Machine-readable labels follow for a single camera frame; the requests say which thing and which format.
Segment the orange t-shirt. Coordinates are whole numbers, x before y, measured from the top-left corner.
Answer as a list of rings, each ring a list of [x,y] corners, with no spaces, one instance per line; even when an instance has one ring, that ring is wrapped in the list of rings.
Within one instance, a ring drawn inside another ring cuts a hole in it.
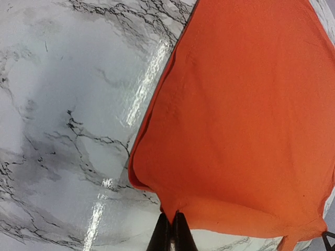
[[[328,231],[334,17],[326,1],[197,1],[135,139],[128,177],[190,231]]]

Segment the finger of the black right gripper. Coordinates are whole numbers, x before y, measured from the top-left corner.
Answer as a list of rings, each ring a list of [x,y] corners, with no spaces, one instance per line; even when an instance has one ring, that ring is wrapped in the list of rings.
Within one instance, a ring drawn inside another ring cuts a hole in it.
[[[322,240],[326,251],[335,251],[335,233],[325,231],[322,233]]]

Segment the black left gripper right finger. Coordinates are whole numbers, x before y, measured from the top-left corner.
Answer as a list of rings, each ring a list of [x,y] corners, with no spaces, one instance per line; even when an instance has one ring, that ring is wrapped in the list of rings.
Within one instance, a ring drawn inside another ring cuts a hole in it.
[[[196,244],[187,224],[186,217],[182,212],[176,212],[172,228],[176,251],[196,251]]]

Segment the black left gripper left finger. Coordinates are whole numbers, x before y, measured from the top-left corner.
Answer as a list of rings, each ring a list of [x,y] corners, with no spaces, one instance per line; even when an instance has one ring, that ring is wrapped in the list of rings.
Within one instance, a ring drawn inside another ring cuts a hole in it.
[[[170,251],[171,224],[165,213],[161,213],[146,251]]]

